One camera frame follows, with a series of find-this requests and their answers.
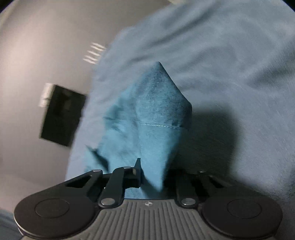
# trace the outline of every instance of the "white strip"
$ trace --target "white strip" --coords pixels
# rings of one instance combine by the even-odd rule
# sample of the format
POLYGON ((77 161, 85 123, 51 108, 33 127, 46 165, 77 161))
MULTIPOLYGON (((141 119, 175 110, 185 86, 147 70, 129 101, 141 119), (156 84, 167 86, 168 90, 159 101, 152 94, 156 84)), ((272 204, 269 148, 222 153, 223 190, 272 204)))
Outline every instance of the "white strip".
POLYGON ((95 53, 95 52, 93 52, 93 51, 89 51, 89 50, 88 50, 87 52, 93 54, 94 56, 98 56, 98 57, 101 56, 99 53, 95 53))
POLYGON ((88 58, 83 58, 84 61, 92 63, 92 64, 96 64, 96 62, 89 60, 88 58))
POLYGON ((103 51, 103 49, 97 48, 95 46, 90 46, 90 47, 96 49, 97 51, 101 51, 101 52, 103 51))
POLYGON ((106 49, 103 45, 100 45, 100 44, 98 44, 98 43, 91 43, 91 44, 93 44, 93 45, 95 45, 95 46, 98 46, 98 47, 100 47, 100 48, 106 49))
POLYGON ((84 57, 89 58, 89 59, 92 60, 92 61, 97 61, 96 58, 90 57, 90 56, 88 56, 88 55, 85 55, 84 57))

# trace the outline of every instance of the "gray wall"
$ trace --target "gray wall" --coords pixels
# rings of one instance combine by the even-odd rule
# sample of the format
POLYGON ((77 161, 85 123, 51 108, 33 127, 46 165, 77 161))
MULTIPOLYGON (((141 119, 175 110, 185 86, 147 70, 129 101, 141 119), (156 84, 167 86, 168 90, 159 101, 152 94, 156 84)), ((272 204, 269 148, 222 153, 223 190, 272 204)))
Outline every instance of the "gray wall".
POLYGON ((42 186, 62 182, 70 149, 39 139, 46 82, 87 93, 91 42, 106 45, 165 0, 22 0, 0 33, 2 168, 42 186))

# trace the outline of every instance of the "folded cloth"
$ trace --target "folded cloth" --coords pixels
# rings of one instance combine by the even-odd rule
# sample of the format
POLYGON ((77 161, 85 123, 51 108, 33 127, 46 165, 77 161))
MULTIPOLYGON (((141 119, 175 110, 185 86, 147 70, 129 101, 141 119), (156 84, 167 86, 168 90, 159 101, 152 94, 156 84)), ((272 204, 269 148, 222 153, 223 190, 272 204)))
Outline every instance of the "folded cloth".
POLYGON ((190 126, 191 104, 156 63, 108 110, 106 133, 98 149, 86 151, 87 170, 111 173, 134 166, 141 158, 145 179, 141 189, 127 189, 125 198, 163 197, 163 178, 190 126))

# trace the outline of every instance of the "blue cloth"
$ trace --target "blue cloth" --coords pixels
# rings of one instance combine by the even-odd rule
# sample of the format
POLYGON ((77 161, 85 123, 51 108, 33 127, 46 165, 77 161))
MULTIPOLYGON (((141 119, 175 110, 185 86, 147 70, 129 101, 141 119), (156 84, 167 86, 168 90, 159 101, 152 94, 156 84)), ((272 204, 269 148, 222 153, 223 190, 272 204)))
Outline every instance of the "blue cloth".
POLYGON ((217 172, 275 198, 276 238, 295 239, 295 13, 280 0, 197 0, 123 30, 97 65, 67 179, 85 170, 103 116, 160 61, 192 104, 180 167, 217 172))
POLYGON ((125 90, 108 110, 106 133, 97 150, 86 150, 86 171, 105 173, 134 166, 141 158, 142 188, 130 188, 125 198, 163 197, 166 170, 191 121, 191 104, 175 86, 161 63, 156 63, 125 90))

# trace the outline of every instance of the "crosshair logo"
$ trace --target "crosshair logo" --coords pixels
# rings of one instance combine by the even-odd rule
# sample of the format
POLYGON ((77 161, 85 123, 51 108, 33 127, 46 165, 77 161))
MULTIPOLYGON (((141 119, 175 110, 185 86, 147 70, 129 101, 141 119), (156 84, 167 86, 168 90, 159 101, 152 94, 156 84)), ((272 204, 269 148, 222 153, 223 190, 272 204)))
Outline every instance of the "crosshair logo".
POLYGON ((152 206, 152 204, 153 204, 152 202, 145 202, 145 205, 148 207, 152 206))

